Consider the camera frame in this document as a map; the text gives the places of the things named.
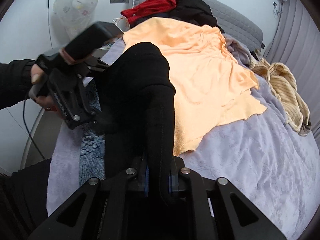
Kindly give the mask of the person left hand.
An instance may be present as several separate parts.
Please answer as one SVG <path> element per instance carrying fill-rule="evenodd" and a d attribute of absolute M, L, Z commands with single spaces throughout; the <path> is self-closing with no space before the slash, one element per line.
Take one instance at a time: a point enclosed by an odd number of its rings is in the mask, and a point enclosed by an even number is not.
<path fill-rule="evenodd" d="M 49 96 L 62 112 L 79 109 L 81 93 L 84 91 L 80 72 L 82 61 L 75 61 L 65 48 L 60 48 L 39 55 L 36 65 L 42 70 L 42 74 L 34 82 L 29 96 L 33 99 Z"/>

